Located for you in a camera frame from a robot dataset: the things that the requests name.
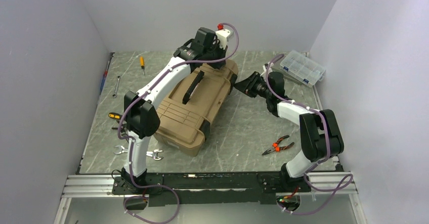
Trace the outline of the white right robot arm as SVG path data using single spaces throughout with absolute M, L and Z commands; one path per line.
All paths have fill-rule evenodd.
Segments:
M 234 87 L 251 98 L 264 98 L 270 113 L 299 126 L 301 150 L 282 165 L 277 178 L 281 189 L 293 190 L 312 167 L 344 151 L 334 112 L 315 110 L 293 101 L 285 93 L 280 72 L 271 72 L 266 77 L 254 72 L 247 79 L 235 83 Z

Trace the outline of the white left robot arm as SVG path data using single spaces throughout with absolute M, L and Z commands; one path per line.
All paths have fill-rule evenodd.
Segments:
M 118 138 L 128 141 L 128 160 L 121 170 L 125 187 L 137 194 L 147 185 L 146 152 L 151 137 L 160 126 L 156 112 L 162 100 L 179 82 L 203 64 L 220 69 L 228 59 L 228 42 L 237 37 L 233 27 L 218 25 L 217 31 L 201 27 L 194 38 L 176 49 L 167 65 L 146 86 L 136 93 L 129 91 L 124 96 L 124 113 L 120 122 L 126 123 L 126 136 Z

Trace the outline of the tan plastic toolbox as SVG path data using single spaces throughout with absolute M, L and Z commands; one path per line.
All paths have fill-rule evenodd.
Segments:
M 155 139 L 195 157 L 237 79 L 238 65 L 227 60 L 221 69 L 207 64 L 195 69 L 164 98 L 157 109 Z

